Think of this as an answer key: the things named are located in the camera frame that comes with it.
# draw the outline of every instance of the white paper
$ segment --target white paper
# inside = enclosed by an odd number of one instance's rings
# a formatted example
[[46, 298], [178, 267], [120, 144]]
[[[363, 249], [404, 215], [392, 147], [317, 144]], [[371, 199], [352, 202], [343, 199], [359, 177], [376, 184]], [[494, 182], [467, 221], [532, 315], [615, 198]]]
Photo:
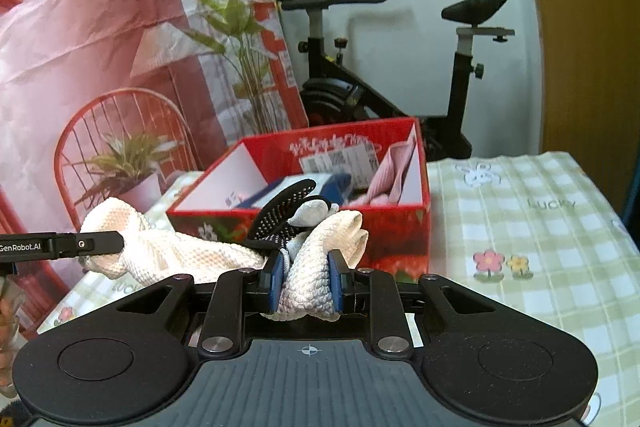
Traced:
[[359, 143], [300, 158], [300, 167], [309, 172], [348, 172], [355, 188], [367, 188], [378, 170], [378, 158], [373, 144]]

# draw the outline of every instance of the green plaid tablecloth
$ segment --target green plaid tablecloth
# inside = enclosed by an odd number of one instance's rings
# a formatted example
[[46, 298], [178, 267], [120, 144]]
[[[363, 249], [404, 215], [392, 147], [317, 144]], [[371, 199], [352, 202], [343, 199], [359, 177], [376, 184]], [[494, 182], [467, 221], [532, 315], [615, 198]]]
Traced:
[[578, 164], [546, 153], [428, 174], [430, 271], [582, 340], [599, 370], [586, 420], [639, 427], [640, 255]]

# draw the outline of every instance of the chair backrest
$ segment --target chair backrest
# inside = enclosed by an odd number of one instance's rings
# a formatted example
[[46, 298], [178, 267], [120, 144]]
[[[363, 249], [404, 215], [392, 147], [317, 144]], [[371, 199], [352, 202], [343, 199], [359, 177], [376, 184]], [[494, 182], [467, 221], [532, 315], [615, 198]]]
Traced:
[[106, 138], [131, 138], [140, 133], [177, 141], [161, 165], [165, 180], [175, 171], [198, 169], [193, 140], [186, 120], [167, 97], [150, 89], [124, 87], [100, 95], [81, 108], [64, 128], [54, 153], [54, 174], [66, 210], [76, 228], [84, 216], [104, 201], [108, 194], [81, 201], [89, 188], [99, 181], [87, 162], [108, 153]]

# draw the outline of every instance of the bunny print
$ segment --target bunny print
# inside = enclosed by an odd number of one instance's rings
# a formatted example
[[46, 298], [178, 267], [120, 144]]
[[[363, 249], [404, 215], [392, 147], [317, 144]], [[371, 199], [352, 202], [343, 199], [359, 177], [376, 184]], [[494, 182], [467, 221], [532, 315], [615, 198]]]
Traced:
[[491, 172], [491, 165], [486, 163], [479, 163], [475, 169], [456, 165], [456, 169], [465, 173], [465, 183], [471, 188], [494, 183], [499, 185], [502, 180], [499, 174]]

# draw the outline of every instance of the pink cloth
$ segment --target pink cloth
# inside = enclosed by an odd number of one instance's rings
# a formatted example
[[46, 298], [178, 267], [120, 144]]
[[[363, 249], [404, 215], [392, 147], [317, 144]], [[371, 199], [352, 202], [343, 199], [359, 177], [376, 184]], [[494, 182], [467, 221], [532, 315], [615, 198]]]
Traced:
[[402, 194], [402, 181], [404, 181], [404, 174], [409, 167], [414, 148], [414, 136], [407, 141], [392, 144], [373, 175], [367, 193], [351, 201], [348, 206], [398, 204]]

